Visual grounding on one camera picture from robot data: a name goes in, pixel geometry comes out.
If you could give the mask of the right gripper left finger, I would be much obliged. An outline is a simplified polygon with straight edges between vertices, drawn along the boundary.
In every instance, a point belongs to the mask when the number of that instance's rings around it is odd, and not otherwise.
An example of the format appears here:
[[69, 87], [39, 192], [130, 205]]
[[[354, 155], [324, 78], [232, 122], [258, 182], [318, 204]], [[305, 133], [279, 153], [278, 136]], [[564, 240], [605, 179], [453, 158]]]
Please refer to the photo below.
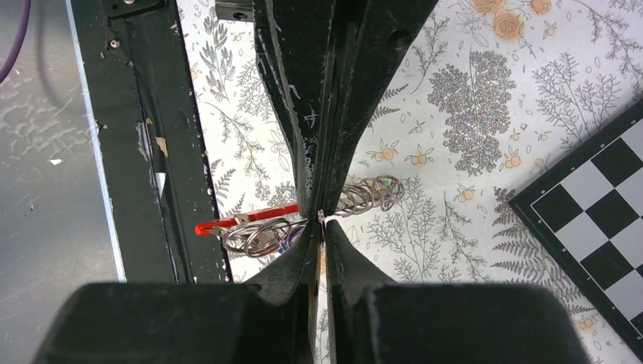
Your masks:
[[94, 283], [58, 312], [35, 363], [312, 363], [322, 226], [242, 284]]

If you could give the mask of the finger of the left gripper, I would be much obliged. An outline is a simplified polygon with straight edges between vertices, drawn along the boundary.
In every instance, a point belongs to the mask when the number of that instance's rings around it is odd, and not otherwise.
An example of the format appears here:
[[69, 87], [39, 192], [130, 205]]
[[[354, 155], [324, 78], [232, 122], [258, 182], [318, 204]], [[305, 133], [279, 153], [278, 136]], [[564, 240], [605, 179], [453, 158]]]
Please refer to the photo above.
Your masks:
[[357, 144], [435, 1], [355, 1], [338, 36], [322, 150], [321, 210], [337, 209]]
[[330, 141], [328, 59], [334, 1], [254, 1], [264, 84], [293, 159], [299, 211], [322, 209]]

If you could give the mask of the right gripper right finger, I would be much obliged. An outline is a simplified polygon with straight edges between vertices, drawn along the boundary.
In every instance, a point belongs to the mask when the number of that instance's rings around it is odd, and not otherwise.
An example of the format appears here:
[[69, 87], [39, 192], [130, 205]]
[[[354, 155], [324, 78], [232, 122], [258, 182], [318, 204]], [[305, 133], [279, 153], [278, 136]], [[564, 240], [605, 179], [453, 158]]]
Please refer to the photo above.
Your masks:
[[532, 284], [402, 284], [324, 228], [333, 363], [587, 363], [566, 310]]

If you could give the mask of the blue tag key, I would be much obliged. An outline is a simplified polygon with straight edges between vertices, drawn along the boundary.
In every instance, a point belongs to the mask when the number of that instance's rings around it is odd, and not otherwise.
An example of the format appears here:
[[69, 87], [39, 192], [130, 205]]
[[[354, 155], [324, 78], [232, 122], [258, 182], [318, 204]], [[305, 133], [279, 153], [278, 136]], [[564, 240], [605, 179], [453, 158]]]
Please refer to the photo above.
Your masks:
[[303, 228], [303, 225], [293, 226], [287, 231], [283, 231], [282, 234], [278, 235], [278, 252], [280, 254], [284, 253], [286, 250], [291, 248], [292, 245], [295, 244]]

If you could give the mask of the red tag key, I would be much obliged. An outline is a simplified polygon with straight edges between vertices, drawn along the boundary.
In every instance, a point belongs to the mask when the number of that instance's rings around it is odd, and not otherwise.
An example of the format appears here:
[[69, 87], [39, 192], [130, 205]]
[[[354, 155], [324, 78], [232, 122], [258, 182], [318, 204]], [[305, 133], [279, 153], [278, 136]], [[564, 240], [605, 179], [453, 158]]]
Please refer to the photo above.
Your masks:
[[234, 228], [238, 225], [248, 224], [255, 221], [263, 221], [272, 218], [279, 218], [286, 215], [292, 215], [299, 212], [299, 207], [296, 203], [276, 206], [266, 209], [261, 209], [253, 212], [236, 214], [229, 218], [219, 218], [213, 221], [197, 224], [194, 227], [194, 232], [197, 236], [205, 236], [214, 233], [216, 229]]

